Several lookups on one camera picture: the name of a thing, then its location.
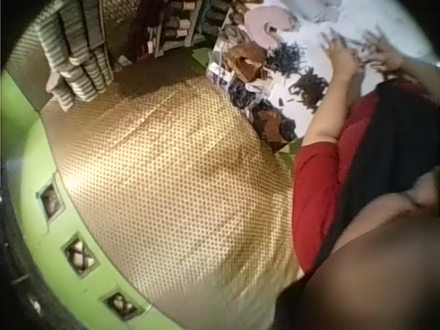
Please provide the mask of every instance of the red shirt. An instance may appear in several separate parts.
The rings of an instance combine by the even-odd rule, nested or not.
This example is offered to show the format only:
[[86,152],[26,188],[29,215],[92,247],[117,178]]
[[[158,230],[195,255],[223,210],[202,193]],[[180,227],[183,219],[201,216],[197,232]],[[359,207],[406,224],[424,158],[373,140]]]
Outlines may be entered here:
[[336,215],[338,195],[376,109],[376,94],[360,99],[345,123],[338,144],[302,147],[295,158],[292,230],[302,270],[311,271]]

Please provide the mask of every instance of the woman's arm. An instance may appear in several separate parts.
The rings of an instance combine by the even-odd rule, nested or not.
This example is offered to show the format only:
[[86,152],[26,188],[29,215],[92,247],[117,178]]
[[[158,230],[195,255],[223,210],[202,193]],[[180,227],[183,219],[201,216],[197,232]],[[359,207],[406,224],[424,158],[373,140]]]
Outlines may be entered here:
[[438,67],[404,56],[388,42],[382,31],[379,31],[379,34],[367,31],[364,37],[375,48],[375,53],[369,58],[372,68],[379,72],[402,71],[419,81],[436,100],[440,101],[440,69]]
[[347,117],[348,94],[354,75],[358,74],[360,64],[353,53],[347,49],[340,37],[333,34],[328,48],[324,51],[333,67],[333,78],[324,99],[313,117],[302,141],[303,146],[316,142],[336,143]]

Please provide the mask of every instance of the woman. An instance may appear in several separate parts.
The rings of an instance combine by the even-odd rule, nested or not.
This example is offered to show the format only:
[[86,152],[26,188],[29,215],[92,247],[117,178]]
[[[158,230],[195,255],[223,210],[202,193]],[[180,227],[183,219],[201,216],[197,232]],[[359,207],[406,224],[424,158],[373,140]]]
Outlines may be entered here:
[[[360,325],[371,320],[365,329],[403,329],[399,322],[422,299],[408,288],[420,283],[440,288],[436,263],[439,276],[430,276],[436,278],[432,282],[416,271],[401,272],[422,260],[416,246],[440,249],[440,221],[431,219],[439,216],[440,72],[400,54],[382,33],[367,32],[366,40],[375,50],[369,59],[373,68],[402,72],[423,88],[392,80],[354,103],[361,63],[339,36],[326,37],[333,78],[294,170],[294,248],[305,277],[278,299],[276,329],[363,329]],[[418,239],[426,228],[437,236]],[[390,247],[377,248],[378,241],[389,241]],[[406,261],[390,253],[404,247],[414,252]],[[371,298],[369,292],[378,293]],[[311,310],[320,313],[310,315]],[[421,315],[414,313],[411,322]]]

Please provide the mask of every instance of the woman's hand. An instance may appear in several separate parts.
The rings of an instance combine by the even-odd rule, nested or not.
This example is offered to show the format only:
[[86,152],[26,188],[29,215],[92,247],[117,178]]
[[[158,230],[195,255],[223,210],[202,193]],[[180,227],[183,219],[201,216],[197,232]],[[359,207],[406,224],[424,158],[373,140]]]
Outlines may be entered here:
[[368,58],[372,62],[373,69],[379,72],[391,72],[402,68],[404,56],[388,42],[381,30],[378,34],[366,31],[364,38],[374,49]]
[[360,61],[356,53],[347,48],[341,37],[334,31],[331,32],[331,38],[326,34],[322,37],[327,42],[323,50],[333,67],[333,79],[343,79],[351,82],[352,78],[360,72]]

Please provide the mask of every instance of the white table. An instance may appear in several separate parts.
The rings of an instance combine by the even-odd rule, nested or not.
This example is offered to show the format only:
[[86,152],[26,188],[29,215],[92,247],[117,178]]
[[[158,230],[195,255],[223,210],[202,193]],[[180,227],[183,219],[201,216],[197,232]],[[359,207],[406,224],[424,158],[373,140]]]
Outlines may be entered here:
[[[261,5],[249,5],[249,8],[256,6],[287,6],[281,0],[265,0]],[[300,29],[295,32],[279,32],[278,34],[286,43],[297,42],[305,48],[306,66],[314,67],[317,75],[331,79],[331,64],[320,48],[322,43],[321,32],[328,32],[330,28],[335,29],[345,37],[355,40],[362,40],[365,30],[374,30],[376,25],[387,35],[391,43],[403,53],[417,58],[427,57],[433,54],[428,39],[418,28],[413,18],[393,0],[342,0],[339,9],[340,16],[337,23],[324,22],[320,24],[300,21]],[[288,79],[281,78],[274,84],[274,88],[268,100],[280,110],[285,116],[295,120],[296,135],[303,137],[306,133],[313,114],[301,103],[291,100],[289,87],[299,79],[299,75],[291,75]],[[366,69],[364,82],[362,83],[362,95],[374,90],[377,83],[382,81],[382,75],[370,68]],[[283,99],[284,106],[280,107],[278,100]]]

